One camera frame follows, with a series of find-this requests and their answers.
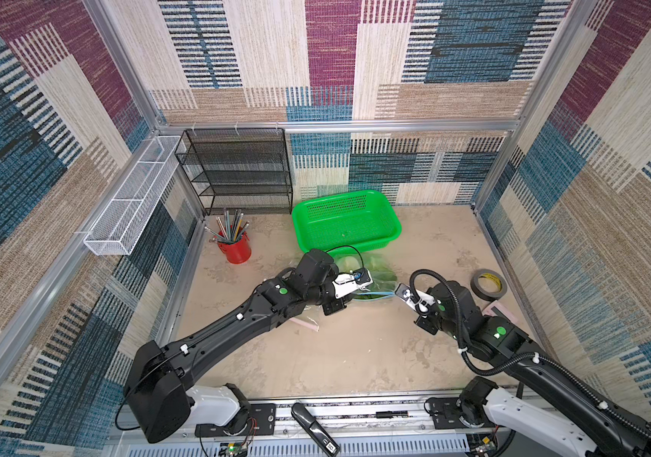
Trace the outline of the blue-zip clear bag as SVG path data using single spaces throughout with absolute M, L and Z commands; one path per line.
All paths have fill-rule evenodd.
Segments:
M 361 255 L 346 253 L 335 257 L 341 273 L 355 272 L 361 268 L 361 260 L 365 261 L 365 268 L 369 270 L 373 283 L 365 291 L 357 291 L 354 300 L 375 301 L 393 296 L 399 280 L 394 268 L 383 255 L 367 252 Z

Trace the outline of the chinese cabbage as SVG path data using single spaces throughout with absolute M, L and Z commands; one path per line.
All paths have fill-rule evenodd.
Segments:
M 367 254 L 363 260 L 365 260 L 365 268 L 369 270 L 373 278 L 373 284 L 365 291 L 358 291 L 354 299 L 375 301 L 393 296 L 399 285 L 399 279 L 389 262 L 378 254 Z

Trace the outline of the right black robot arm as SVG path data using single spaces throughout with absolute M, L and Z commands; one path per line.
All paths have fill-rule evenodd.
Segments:
M 396 295 L 420 328 L 452 336 L 474 373 L 457 401 L 466 426 L 505 427 L 561 456 L 651 456 L 651 422 L 590 387 L 507 318 L 483 314 L 459 283 L 422 268 Z

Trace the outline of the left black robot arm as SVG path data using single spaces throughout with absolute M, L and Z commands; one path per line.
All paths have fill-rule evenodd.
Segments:
M 123 401 L 146 441 L 157 444 L 187 424 L 211 424 L 230 433 L 247 423 L 249 403 L 232 384 L 197 388 L 197 382 L 250 340 L 320 306 L 326 315 L 342 310 L 356 291 L 373 282 L 361 267 L 340 272 L 334 258 L 308 251 L 294 268 L 285 268 L 254 287 L 235 310 L 177 341 L 154 341 L 135 353 L 123 385 Z

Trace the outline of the pink-zip clear bag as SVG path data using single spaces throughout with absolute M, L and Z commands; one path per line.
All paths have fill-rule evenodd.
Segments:
M 308 307 L 315 306 L 316 293 L 313 289 L 306 292 L 306 296 L 298 293 L 289 283 L 294 273 L 295 268 L 285 268 L 258 287 L 259 302 L 255 306 L 255 314 L 258 318 L 264 318 L 268 331 L 273 331 L 286 322 L 314 331 L 319 329 L 313 319 L 302 317 Z

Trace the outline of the black tape roll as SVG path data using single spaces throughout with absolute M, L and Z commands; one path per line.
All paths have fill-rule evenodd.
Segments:
M 498 272 L 487 270 L 487 268 L 481 268 L 473 272 L 470 279 L 470 289 L 479 299 L 486 302 L 500 300 L 507 293 L 504 278 Z

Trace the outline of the pink calculator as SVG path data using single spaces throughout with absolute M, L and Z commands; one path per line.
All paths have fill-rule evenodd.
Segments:
M 501 326 L 517 326 L 520 323 L 520 319 L 500 301 L 489 303 L 483 308 L 481 314 L 488 318 L 496 318 Z

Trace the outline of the green plastic basket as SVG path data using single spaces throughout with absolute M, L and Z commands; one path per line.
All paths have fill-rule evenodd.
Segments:
M 382 249 L 401 235 L 401 222 L 390 202 L 376 190 L 357 190 L 304 201 L 292 211 L 302 251 L 361 252 Z

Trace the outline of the red pencil cup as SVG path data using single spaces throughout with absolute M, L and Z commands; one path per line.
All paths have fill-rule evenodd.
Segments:
M 240 239 L 231 244 L 218 242 L 217 246 L 226 258 L 226 261 L 233 265 L 241 265 L 249 260 L 252 249 L 249 245 L 249 237 L 245 232 Z

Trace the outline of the coloured pencils bundle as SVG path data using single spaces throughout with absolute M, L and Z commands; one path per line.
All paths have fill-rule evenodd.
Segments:
M 241 209 L 225 209 L 222 216 L 216 216 L 214 221 L 218 230 L 215 232 L 207 224 L 203 229 L 212 236 L 213 242 L 224 245 L 234 245 L 248 238 L 249 222 Z

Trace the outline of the black handheld device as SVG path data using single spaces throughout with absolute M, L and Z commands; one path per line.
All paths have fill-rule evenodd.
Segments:
M 302 403 L 294 403 L 290 409 L 292 418 L 328 457 L 336 457 L 340 446 L 327 433 L 312 413 Z

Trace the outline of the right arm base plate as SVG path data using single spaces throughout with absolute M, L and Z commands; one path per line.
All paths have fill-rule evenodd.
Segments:
M 479 430 L 508 431 L 488 419 L 485 402 L 462 400 L 458 397 L 429 397 L 422 404 L 436 430 Z

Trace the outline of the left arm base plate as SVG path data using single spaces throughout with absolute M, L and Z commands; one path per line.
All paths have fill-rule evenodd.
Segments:
M 199 424 L 194 435 L 197 438 L 241 437 L 249 433 L 255 436 L 272 436 L 275 433 L 277 405 L 275 403 L 253 404 L 249 410 L 234 419 L 233 426 L 218 427 Z

